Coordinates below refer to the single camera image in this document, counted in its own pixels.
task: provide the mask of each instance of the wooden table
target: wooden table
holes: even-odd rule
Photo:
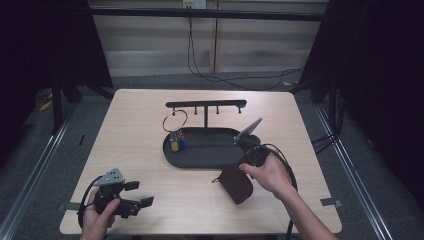
[[[162,143],[168,134],[163,119],[172,111],[166,102],[245,99],[236,107],[209,109],[210,127],[243,130],[258,117],[263,121],[254,134],[262,143],[278,146],[293,168],[299,193],[312,211],[332,231],[341,231],[327,184],[313,151],[292,94],[281,92],[119,90],[110,105],[71,202],[80,202],[90,182],[118,167],[127,181],[140,181],[140,188],[121,193],[129,200],[154,196],[151,207],[138,216],[116,218],[110,234],[278,234],[284,233],[289,216],[282,203],[253,180],[254,192],[235,205],[221,184],[212,183],[220,170],[180,169],[165,159]],[[202,127],[203,109],[185,109],[186,127]],[[80,234],[75,211],[66,211],[60,225],[64,234]]]

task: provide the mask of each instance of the brown leather pouch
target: brown leather pouch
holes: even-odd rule
[[[236,165],[228,165],[213,182],[219,181],[235,204],[241,204],[253,193],[253,185],[247,175]]]

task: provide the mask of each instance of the metal ring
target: metal ring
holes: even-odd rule
[[[186,115],[186,119],[184,120],[183,124],[181,124],[181,126],[179,126],[179,127],[177,127],[177,128],[174,128],[174,129],[172,129],[172,130],[167,130],[167,129],[165,128],[165,122],[166,122],[166,119],[168,119],[168,118],[169,118],[169,116],[174,115],[174,114],[175,114],[175,113],[177,113],[177,112],[183,112],[183,113]],[[165,117],[165,119],[163,119],[162,128],[163,128],[163,130],[165,130],[166,132],[175,132],[175,131],[178,131],[178,130],[180,130],[181,128],[183,128],[183,127],[184,127],[184,124],[187,122],[187,119],[188,119],[188,115],[187,115],[186,111],[184,111],[184,110],[174,110],[174,111],[172,111],[170,114],[168,114],[168,116],[166,116],[166,117]]]

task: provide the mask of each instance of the person's left hand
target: person's left hand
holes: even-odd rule
[[[98,188],[91,191],[87,205],[94,201],[98,191]],[[120,199],[118,198],[112,200],[106,206],[102,214],[96,212],[94,205],[87,206],[84,211],[84,222],[80,239],[102,240],[106,236],[107,229],[112,227],[112,224],[115,222],[115,215],[113,215],[113,212],[115,212],[119,203]]]

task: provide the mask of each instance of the black tray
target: black tray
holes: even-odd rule
[[[222,169],[235,164],[244,152],[234,146],[239,131],[232,128],[182,128],[186,148],[172,152],[168,134],[163,141],[166,160],[178,168]]]

